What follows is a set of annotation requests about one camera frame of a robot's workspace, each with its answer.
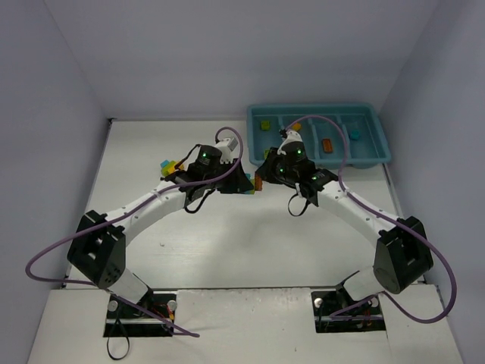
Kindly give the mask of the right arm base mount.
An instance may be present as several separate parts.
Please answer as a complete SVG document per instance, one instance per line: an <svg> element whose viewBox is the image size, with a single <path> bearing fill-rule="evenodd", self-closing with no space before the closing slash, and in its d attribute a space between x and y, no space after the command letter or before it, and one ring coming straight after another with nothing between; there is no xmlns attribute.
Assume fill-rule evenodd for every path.
<svg viewBox="0 0 485 364"><path fill-rule="evenodd" d="M346 292L343 284L311 291L314 328L317 334L344 334L385 331L386 323L376 295L358 303Z"/></svg>

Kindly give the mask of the lime green small lego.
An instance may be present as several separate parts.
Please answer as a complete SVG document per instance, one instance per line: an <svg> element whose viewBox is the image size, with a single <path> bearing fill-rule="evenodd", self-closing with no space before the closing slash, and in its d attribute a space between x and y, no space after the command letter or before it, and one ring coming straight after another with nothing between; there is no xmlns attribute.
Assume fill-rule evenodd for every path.
<svg viewBox="0 0 485 364"><path fill-rule="evenodd" d="M271 122L269 120L263 120L260 123L260 129L262 131L269 131L271 129Z"/></svg>

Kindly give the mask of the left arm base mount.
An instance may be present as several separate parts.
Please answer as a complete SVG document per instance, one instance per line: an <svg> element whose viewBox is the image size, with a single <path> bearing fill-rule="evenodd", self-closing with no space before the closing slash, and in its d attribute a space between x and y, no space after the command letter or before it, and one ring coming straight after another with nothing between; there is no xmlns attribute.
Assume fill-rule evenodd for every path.
<svg viewBox="0 0 485 364"><path fill-rule="evenodd" d="M153 295L153 307L151 312L167 320L173 321L169 313L167 304L170 301L177 301L175 291L155 291ZM165 323L156 318L123 303L114 295L110 295L103 337L172 337L173 328L169 328Z"/></svg>

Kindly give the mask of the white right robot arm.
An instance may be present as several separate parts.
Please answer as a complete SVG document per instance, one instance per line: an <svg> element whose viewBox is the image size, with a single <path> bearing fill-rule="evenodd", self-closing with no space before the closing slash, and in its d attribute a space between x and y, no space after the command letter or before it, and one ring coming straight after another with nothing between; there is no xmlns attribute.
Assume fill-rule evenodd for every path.
<svg viewBox="0 0 485 364"><path fill-rule="evenodd" d="M353 301L386 291L401 293L433 267L430 248L416 236L425 236L423 224L415 217L401 219L388 215L409 232L353 202L333 172L318 168L308 159L302 142L291 142L279 154L272 147L256 174L270 184L282 184L306 199L307 205L335 215L359 232L375 249L374 262L342 282Z"/></svg>

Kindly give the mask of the brown lego brick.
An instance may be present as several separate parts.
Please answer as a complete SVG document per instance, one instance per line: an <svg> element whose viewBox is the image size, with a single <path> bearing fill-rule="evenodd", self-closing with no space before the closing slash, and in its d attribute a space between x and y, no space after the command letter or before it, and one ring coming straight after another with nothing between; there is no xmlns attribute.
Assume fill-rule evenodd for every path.
<svg viewBox="0 0 485 364"><path fill-rule="evenodd" d="M321 142L322 142L322 149L323 149L324 153L332 154L333 153L333 144L332 144L331 139L323 138Z"/></svg>

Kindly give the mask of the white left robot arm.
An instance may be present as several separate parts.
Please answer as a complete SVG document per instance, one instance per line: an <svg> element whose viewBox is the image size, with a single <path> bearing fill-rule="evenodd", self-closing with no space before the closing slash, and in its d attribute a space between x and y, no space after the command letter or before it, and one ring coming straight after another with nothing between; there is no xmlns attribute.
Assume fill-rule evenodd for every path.
<svg viewBox="0 0 485 364"><path fill-rule="evenodd" d="M237 145L236 138L201 145L188 168L162 178L151 192L108 213L87 212L68 250L69 263L97 288L148 307L152 289L126 267L127 247L154 223L180 210L188 212L190 205L203 203L215 191L251 190L252 183L234 154Z"/></svg>

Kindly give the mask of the brown lego plate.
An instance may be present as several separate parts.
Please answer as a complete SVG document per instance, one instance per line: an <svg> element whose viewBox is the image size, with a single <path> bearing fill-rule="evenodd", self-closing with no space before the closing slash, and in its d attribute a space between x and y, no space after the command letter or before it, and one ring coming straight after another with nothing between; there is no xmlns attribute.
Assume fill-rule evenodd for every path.
<svg viewBox="0 0 485 364"><path fill-rule="evenodd" d="M263 181L261 179L260 176L258 176L257 174L255 175L255 180L254 180L255 184L255 191L262 191L262 185L263 185Z"/></svg>

